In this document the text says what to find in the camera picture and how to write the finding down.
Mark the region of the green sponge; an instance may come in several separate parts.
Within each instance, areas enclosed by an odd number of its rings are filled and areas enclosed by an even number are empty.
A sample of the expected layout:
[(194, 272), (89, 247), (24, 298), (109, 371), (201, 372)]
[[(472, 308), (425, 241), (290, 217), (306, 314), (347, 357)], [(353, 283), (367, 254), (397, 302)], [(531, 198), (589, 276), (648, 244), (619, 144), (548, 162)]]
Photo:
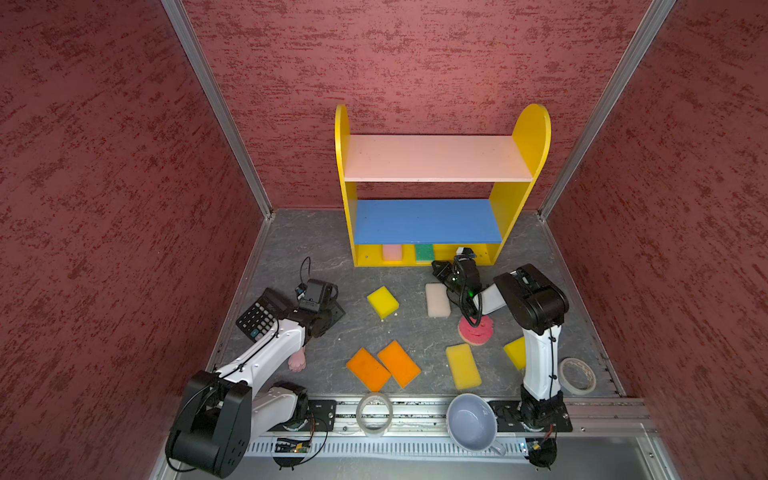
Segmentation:
[(414, 252), (417, 263), (431, 263), (435, 260), (433, 244), (416, 244)]

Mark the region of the small yellow square sponge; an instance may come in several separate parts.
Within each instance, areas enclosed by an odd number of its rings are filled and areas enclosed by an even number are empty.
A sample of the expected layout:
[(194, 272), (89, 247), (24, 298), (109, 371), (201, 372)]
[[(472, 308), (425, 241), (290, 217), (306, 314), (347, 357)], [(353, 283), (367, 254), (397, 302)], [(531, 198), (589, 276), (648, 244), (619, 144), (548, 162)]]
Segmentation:
[(369, 294), (367, 300), (381, 320), (386, 319), (399, 308), (398, 300), (385, 286)]

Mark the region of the long yellow sponge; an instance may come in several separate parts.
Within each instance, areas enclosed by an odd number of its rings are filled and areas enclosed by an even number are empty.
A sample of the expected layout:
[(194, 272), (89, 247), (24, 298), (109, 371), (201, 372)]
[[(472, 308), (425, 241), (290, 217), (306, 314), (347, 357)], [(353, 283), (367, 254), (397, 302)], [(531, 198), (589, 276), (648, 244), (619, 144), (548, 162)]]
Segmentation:
[(445, 353), (455, 387), (458, 390), (469, 390), (482, 384), (469, 344), (449, 346)]

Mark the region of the orange sponge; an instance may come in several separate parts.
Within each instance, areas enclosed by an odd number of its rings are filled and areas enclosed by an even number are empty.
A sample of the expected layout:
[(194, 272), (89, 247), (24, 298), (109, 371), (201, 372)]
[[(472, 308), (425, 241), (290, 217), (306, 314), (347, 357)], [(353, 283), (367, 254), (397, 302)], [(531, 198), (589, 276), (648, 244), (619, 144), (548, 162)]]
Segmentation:
[(406, 388), (420, 373), (420, 367), (397, 342), (391, 342), (377, 355), (401, 388)]
[(390, 372), (365, 348), (358, 350), (346, 367), (370, 392), (379, 392), (391, 378)]

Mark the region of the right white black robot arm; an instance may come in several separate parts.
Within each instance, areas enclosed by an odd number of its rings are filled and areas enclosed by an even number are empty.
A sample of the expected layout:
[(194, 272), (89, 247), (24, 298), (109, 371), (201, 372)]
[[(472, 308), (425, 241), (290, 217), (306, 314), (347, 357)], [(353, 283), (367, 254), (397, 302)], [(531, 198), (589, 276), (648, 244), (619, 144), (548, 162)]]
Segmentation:
[(447, 287), (470, 327), (482, 317), (508, 309), (523, 330), (526, 367), (515, 418), (529, 431), (542, 431), (566, 417), (557, 373), (559, 336), (569, 310), (563, 291), (532, 264), (493, 278), (484, 287), (475, 254), (461, 248), (451, 261), (431, 262), (432, 274)]

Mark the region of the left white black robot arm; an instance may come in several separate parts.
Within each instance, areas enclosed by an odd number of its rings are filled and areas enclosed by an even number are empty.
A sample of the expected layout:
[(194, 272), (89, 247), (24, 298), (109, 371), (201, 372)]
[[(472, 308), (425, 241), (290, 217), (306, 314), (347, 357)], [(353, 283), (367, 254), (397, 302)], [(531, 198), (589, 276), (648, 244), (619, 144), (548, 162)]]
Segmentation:
[(224, 479), (240, 464), (252, 438), (272, 429), (306, 430), (310, 436), (280, 441), (278, 450), (286, 456), (276, 460), (279, 466), (294, 468), (316, 457), (324, 447), (312, 437), (332, 431), (335, 402), (312, 401), (295, 383), (266, 383), (344, 315), (335, 300), (306, 310), (265, 289), (236, 320), (252, 346), (217, 370), (198, 371), (187, 383), (165, 445), (167, 466), (176, 473), (201, 471)]

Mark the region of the beige white sponge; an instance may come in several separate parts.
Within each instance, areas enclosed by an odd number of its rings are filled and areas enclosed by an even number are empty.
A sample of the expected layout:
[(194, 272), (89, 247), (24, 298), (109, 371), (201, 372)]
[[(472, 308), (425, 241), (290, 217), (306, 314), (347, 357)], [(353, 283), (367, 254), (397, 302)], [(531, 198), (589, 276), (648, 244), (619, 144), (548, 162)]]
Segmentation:
[(451, 303), (447, 287), (441, 283), (425, 285), (427, 316), (429, 318), (447, 318), (451, 314)]

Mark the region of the black calculator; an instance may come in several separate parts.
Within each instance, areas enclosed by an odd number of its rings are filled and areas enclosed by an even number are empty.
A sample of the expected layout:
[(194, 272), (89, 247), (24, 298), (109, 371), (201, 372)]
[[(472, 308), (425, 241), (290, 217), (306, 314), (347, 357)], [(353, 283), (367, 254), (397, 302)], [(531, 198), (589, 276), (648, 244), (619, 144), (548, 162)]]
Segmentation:
[(284, 318), (292, 303), (281, 293), (266, 288), (262, 295), (236, 320), (238, 329), (251, 341), (266, 335), (277, 320)]

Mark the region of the round pink smiley sponge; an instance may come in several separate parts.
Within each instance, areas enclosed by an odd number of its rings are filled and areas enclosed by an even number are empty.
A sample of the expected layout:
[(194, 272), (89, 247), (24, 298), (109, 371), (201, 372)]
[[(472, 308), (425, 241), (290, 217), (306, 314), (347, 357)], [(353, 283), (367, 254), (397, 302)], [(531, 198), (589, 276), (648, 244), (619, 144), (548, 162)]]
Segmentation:
[(464, 342), (481, 346), (492, 338), (494, 322), (489, 316), (483, 316), (478, 326), (472, 326), (466, 318), (462, 317), (458, 323), (458, 333)]

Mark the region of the yellow sponge far right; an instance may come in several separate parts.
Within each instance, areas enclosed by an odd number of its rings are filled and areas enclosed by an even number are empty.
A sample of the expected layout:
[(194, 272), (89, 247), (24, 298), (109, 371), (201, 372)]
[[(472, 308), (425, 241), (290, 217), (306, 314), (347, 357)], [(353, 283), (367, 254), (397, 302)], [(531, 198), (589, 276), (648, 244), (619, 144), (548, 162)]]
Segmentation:
[(520, 337), (506, 344), (503, 347), (503, 350), (518, 371), (522, 371), (526, 368), (526, 346), (524, 337)]

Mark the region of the clear tape roll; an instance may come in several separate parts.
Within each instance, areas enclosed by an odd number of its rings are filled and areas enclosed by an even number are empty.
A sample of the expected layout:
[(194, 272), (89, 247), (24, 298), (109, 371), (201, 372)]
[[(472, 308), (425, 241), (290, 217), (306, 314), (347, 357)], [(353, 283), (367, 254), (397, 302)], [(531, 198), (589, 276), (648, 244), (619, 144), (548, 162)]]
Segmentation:
[(384, 436), (394, 420), (394, 407), (390, 398), (379, 392), (365, 395), (357, 404), (355, 420), (365, 436)]

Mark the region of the beige masking tape roll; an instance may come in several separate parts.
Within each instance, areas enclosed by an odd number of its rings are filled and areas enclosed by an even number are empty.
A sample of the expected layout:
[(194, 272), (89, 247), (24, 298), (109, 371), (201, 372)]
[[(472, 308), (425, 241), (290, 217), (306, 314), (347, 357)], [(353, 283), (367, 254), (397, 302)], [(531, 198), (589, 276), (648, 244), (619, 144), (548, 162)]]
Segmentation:
[(589, 395), (597, 387), (597, 376), (592, 368), (583, 360), (574, 357), (560, 361), (559, 380), (562, 388), (577, 396)]

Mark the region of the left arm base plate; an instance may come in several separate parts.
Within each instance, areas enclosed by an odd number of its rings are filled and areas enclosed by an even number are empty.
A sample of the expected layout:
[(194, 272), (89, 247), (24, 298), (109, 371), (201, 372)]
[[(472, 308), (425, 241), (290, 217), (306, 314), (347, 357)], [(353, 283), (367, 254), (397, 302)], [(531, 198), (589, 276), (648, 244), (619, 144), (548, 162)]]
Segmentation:
[(338, 402), (336, 400), (299, 400), (286, 422), (273, 428), (274, 432), (311, 432), (313, 427), (333, 428)]

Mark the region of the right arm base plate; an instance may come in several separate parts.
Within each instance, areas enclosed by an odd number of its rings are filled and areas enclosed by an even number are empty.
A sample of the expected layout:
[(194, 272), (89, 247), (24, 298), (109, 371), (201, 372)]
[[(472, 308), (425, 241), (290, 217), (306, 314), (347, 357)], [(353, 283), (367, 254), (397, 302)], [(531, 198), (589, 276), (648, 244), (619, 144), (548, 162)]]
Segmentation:
[[(490, 400), (494, 414), (497, 418), (497, 427), (499, 433), (520, 433), (520, 434), (545, 434), (549, 427), (546, 426), (542, 430), (531, 430), (523, 425), (523, 423), (516, 419), (515, 415), (518, 410), (519, 400)], [(570, 419), (570, 414), (565, 408), (559, 408), (554, 417), (555, 430), (558, 433), (572, 433), (573, 425)]]

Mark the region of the aluminium front rail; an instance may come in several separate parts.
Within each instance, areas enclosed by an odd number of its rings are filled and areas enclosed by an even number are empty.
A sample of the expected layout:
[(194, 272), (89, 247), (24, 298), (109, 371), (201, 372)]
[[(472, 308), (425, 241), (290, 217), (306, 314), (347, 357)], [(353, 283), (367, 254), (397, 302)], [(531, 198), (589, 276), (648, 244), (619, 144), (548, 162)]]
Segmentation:
[[(359, 430), (355, 411), (361, 396), (342, 395), (320, 396), (315, 399), (338, 402), (333, 428), (317, 426), (318, 433), (328, 430), (332, 436), (364, 436)], [(450, 396), (407, 397), (393, 395), (390, 400), (394, 407), (394, 420), (385, 434), (391, 437), (424, 436), (437, 437), (448, 434), (446, 412), (452, 401)], [(489, 398), (490, 400), (512, 400)], [(565, 408), (570, 414), (572, 433), (558, 433), (555, 426), (546, 432), (563, 436), (584, 437), (640, 437), (656, 436), (658, 429), (651, 419), (649, 410), (641, 399), (635, 398), (567, 398)], [(266, 436), (304, 435), (308, 432), (264, 432)], [(544, 434), (499, 433), (502, 436), (542, 436)]]

